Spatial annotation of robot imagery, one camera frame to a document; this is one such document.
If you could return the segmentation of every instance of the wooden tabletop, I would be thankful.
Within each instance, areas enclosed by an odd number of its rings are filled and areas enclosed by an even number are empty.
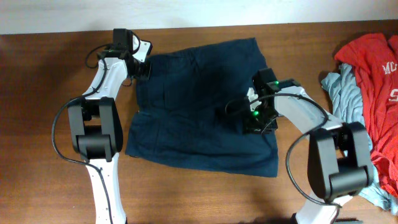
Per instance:
[[[333,53],[368,32],[397,34],[398,21],[136,32],[153,43],[152,54],[255,37],[278,79],[295,78],[315,101],[331,110],[318,77],[336,70]],[[0,36],[1,223],[95,222],[88,172],[55,154],[50,127],[59,107],[81,95],[91,83],[96,70],[84,66],[88,51],[111,41],[111,31]],[[126,142],[131,118],[138,110],[134,87],[122,87],[116,105]],[[119,184],[129,223],[238,223],[259,217],[290,218],[305,201],[284,167],[287,148],[299,134],[293,124],[280,118],[276,131],[280,157],[277,178],[177,169],[131,158],[123,149]],[[79,158],[72,149],[67,113],[58,122],[57,142],[66,156]],[[307,152],[308,142],[300,143],[292,154],[291,166],[298,183],[309,192]],[[361,197],[352,199],[340,214],[341,218],[356,217],[365,223],[398,223],[389,212]]]

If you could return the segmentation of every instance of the dark blue cloth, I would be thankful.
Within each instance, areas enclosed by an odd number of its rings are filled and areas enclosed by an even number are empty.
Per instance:
[[[275,134],[243,135],[240,117],[224,108],[246,96],[266,68],[255,39],[234,40],[149,58],[138,81],[126,154],[173,167],[276,177]]]

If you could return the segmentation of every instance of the white background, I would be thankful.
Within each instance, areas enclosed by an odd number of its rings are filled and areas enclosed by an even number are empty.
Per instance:
[[[398,19],[398,0],[0,0],[0,34]]]

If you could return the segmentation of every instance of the garment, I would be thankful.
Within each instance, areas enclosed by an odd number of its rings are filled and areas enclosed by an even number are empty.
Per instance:
[[[397,41],[396,36],[387,42],[382,34],[368,34],[335,55],[335,59],[354,67],[363,97],[366,129],[373,142],[371,160],[379,171],[381,188],[395,197],[398,197]]]
[[[275,134],[243,134],[242,117],[226,104],[246,96],[266,68],[255,39],[234,40],[149,58],[148,81],[138,81],[140,107],[126,154],[173,167],[276,177]]]
[[[354,71],[351,65],[343,63],[340,65],[339,73],[329,73],[321,81],[322,88],[329,93],[333,103],[333,115],[341,118],[347,123],[360,122],[365,126],[363,117],[363,101],[361,90],[356,85]],[[369,150],[373,148],[371,138],[368,135]],[[398,213],[397,199],[385,190],[380,188],[379,176],[376,167],[373,165],[374,180],[371,186],[362,189],[360,196],[366,198],[374,205],[391,210],[393,215]]]

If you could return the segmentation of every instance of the red cloth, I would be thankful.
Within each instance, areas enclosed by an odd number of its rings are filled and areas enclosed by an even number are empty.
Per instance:
[[[373,142],[371,160],[381,188],[398,197],[398,35],[388,42],[382,34],[364,35],[344,46],[335,59],[354,67]]]

